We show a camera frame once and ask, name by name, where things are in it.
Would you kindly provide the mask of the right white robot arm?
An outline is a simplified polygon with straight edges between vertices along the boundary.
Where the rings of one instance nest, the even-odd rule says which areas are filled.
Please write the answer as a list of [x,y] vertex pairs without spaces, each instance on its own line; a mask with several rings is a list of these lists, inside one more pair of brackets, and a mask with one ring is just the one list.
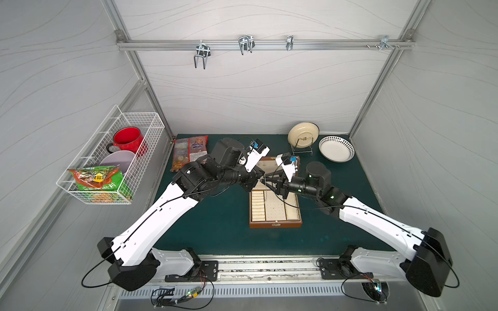
[[275,194],[311,198],[325,214],[354,225],[393,248],[392,251],[350,247],[341,255],[338,269],[345,277],[359,273],[389,275],[406,280],[425,295],[439,298],[454,273],[445,236],[435,228],[422,230],[376,211],[331,184],[331,172],[320,162],[307,165],[305,177],[291,165],[279,165],[264,177]]

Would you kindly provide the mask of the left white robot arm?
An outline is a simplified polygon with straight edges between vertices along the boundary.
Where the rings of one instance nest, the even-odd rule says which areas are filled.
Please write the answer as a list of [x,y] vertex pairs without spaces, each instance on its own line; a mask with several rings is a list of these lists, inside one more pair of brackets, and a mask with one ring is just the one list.
[[180,217],[222,187],[239,185],[250,192],[264,175],[257,164],[269,151],[258,139],[245,147],[226,137],[217,141],[211,153],[185,164],[134,224],[98,243],[101,257],[111,264],[110,282],[135,291],[152,279],[197,277],[202,261],[193,250],[162,251],[155,244]]

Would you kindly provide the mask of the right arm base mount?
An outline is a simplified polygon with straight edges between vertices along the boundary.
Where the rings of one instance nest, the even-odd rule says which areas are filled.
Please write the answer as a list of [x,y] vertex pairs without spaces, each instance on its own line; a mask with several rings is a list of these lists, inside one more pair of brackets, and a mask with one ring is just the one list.
[[353,252],[358,248],[358,246],[348,246],[338,259],[319,257],[315,261],[315,266],[319,269],[321,278],[324,280],[358,279],[365,276],[372,278],[373,273],[362,273],[351,263]]

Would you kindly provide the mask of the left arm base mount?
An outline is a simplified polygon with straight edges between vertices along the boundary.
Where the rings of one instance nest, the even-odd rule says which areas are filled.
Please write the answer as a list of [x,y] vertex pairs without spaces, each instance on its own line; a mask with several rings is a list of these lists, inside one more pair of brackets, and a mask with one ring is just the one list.
[[205,279],[215,282],[218,278],[218,272],[219,262],[217,260],[204,260],[195,263],[185,275],[166,275],[165,282],[200,282]]

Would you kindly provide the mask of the brown wooden jewelry box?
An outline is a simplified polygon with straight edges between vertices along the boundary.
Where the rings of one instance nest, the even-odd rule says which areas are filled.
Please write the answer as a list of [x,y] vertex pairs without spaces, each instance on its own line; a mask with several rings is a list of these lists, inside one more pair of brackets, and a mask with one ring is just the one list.
[[286,199],[273,193],[265,181],[259,181],[250,193],[251,229],[300,228],[303,221],[298,197],[290,193]]

